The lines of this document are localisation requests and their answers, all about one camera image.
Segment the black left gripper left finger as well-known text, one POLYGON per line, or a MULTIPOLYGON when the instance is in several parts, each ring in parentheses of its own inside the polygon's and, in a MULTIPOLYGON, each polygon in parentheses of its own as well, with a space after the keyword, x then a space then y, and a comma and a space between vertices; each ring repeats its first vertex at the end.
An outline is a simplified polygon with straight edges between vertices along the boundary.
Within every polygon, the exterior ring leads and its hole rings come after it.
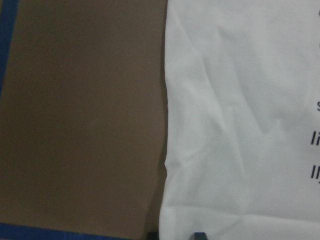
POLYGON ((146 235, 146 240, 158 240, 158 232, 157 231, 148 232, 146 235))

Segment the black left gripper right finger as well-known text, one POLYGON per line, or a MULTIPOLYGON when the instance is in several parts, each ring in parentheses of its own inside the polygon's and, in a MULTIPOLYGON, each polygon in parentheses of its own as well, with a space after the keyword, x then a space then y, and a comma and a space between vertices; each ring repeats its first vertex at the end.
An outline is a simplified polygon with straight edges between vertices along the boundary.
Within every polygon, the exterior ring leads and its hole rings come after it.
POLYGON ((190 240, 207 240, 207 235, 205 232, 194 232, 190 240))

